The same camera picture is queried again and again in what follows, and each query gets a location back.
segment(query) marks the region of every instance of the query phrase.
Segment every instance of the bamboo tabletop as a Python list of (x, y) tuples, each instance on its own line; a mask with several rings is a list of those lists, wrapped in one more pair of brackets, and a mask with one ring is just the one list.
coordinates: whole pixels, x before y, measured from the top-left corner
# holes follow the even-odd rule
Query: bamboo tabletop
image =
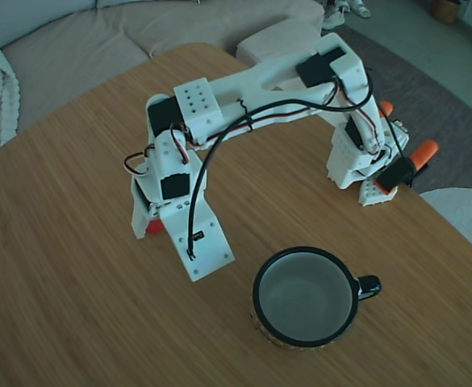
[[(339, 190), (318, 117), (216, 153), (207, 200), (235, 262), (193, 283), (165, 232), (135, 238), (122, 163), (147, 143), (147, 99), (243, 68), (183, 46), (0, 149), (0, 386), (472, 386), (472, 246), (409, 188), (371, 207)], [(275, 347), (249, 317), (257, 270), (296, 245), (383, 285), (314, 351)]]

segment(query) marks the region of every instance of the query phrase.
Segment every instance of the robotic arm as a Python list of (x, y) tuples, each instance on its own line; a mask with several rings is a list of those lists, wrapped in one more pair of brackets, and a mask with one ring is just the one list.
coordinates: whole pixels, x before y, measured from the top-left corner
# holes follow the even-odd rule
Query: robotic arm
[[(383, 193), (370, 177), (406, 146), (406, 131), (380, 116), (361, 59), (338, 35), (320, 38), (315, 50), (315, 55), (293, 53), (211, 82), (198, 79), (175, 87), (172, 97), (148, 100), (148, 146), (126, 160), (142, 156), (144, 162), (135, 169), (125, 162), (133, 175), (132, 228), (144, 238), (148, 225), (151, 229), (160, 219), (192, 281), (234, 260), (203, 196), (208, 162), (226, 139), (308, 115), (348, 114), (347, 124), (332, 137), (328, 177), (340, 189), (368, 179), (361, 187), (363, 205), (394, 197), (396, 188)], [(302, 81), (301, 89), (278, 89), (294, 78)], [(186, 150), (186, 143), (192, 149)], [(208, 148), (202, 162), (194, 150)]]

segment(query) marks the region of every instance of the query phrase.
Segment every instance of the red part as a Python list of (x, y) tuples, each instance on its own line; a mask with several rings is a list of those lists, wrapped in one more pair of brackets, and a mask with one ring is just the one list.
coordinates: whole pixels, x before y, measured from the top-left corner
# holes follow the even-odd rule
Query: red part
[(438, 143), (434, 139), (426, 139), (411, 155), (410, 159), (416, 170), (424, 167), (438, 152)]
[(152, 220), (149, 225), (146, 227), (147, 234), (156, 234), (164, 230), (164, 223), (160, 219)]
[[(384, 110), (384, 112), (386, 113), (386, 116), (387, 117), (390, 117), (391, 114), (393, 113), (394, 111), (394, 104), (391, 103), (390, 101), (380, 101), (379, 105), (381, 105), (381, 108)], [(379, 115), (381, 117), (384, 117), (384, 115), (382, 114), (381, 111), (379, 111)]]

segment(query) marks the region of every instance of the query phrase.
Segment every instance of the floor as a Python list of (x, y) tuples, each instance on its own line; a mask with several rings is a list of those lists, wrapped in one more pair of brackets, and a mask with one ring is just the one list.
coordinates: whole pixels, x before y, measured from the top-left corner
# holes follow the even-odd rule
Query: floor
[(446, 26), (429, 0), (364, 0), (371, 19), (346, 15), (346, 25), (427, 73), (472, 108), (472, 28)]

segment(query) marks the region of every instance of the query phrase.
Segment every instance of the mug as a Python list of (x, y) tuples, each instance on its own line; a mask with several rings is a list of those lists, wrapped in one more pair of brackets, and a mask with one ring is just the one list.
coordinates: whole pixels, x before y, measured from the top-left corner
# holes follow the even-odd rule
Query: mug
[(354, 278), (329, 252), (288, 248), (257, 273), (252, 318), (268, 340), (281, 347), (322, 347), (349, 328), (359, 301), (380, 291), (379, 278)]

